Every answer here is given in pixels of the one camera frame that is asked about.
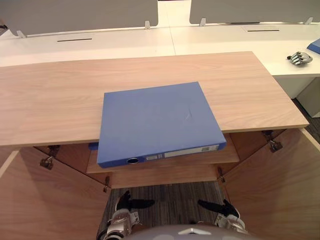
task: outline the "binder ring hole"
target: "binder ring hole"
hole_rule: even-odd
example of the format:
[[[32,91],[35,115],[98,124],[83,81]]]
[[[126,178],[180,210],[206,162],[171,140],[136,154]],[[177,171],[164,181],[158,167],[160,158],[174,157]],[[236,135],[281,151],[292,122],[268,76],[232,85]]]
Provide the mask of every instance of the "binder ring hole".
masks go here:
[[[136,157],[132,157],[132,158],[127,160],[128,164],[136,164],[137,162],[139,162],[139,160]]]

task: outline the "cabinet hinge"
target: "cabinet hinge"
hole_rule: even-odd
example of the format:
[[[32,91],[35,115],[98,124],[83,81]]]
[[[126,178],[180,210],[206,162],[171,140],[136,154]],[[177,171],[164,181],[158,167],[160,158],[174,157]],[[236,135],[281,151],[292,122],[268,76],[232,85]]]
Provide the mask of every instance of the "cabinet hinge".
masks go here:
[[[111,189],[111,187],[109,186],[109,182],[110,182],[110,177],[106,176],[104,181],[104,188],[103,188],[103,191],[105,193],[107,192],[108,189]]]
[[[269,143],[270,145],[270,151],[272,153],[275,153],[276,151],[280,150],[283,148],[281,142],[279,141],[275,141],[272,134],[274,131],[272,130],[264,130],[262,131],[262,134],[264,135],[266,141]]]
[[[48,148],[50,149],[48,153],[49,156],[47,158],[41,159],[39,165],[48,170],[51,170],[54,166],[53,159],[57,156],[60,149],[60,145],[51,145],[48,146]]]
[[[222,168],[218,166],[217,171],[218,171],[218,174],[219,174],[218,179],[219,179],[222,183],[225,183],[225,182],[226,182],[226,179],[224,178]]]

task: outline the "blue binder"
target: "blue binder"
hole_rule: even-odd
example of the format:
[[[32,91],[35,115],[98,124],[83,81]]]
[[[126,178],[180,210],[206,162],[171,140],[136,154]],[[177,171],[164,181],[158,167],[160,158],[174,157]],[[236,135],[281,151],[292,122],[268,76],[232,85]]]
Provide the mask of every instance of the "blue binder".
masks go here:
[[[314,51],[317,54],[320,54],[320,38],[312,43],[307,47],[307,49]]]
[[[226,140],[198,82],[104,94],[102,168],[216,151]]]

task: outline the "gray carpet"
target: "gray carpet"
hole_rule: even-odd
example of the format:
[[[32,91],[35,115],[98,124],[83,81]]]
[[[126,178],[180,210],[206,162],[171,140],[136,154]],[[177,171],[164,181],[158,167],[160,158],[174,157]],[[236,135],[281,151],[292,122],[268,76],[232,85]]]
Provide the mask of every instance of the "gray carpet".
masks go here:
[[[130,191],[131,198],[155,200],[152,207],[138,210],[140,222],[148,227],[189,224],[190,221],[213,223],[216,213],[198,206],[197,201],[202,199],[222,204],[224,199],[215,181],[112,189],[99,233],[112,217],[118,197],[126,190]]]
[[[296,98],[293,99],[292,101],[310,123],[310,125],[307,126],[305,129],[320,144],[320,117],[312,118]]]

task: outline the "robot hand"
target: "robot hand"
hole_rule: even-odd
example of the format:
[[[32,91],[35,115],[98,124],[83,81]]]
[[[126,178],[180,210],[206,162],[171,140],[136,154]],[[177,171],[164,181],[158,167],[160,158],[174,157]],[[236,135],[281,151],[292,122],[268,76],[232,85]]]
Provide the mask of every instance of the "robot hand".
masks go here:
[[[155,204],[154,200],[130,199],[129,191],[126,191],[115,205],[115,213],[107,223],[107,228],[98,236],[97,240],[105,235],[103,240],[120,240],[132,232],[132,227],[139,223],[138,212],[131,212],[132,209],[146,209]]]
[[[238,210],[232,206],[226,199],[223,200],[224,205],[214,202],[198,200],[198,204],[212,212],[218,213],[215,225],[219,228],[230,229],[239,233],[246,234],[245,223],[240,219]]]
[[[290,60],[291,63],[294,65],[308,64],[311,63],[313,60],[311,56],[302,51],[297,51],[292,56],[287,56],[286,59]]]

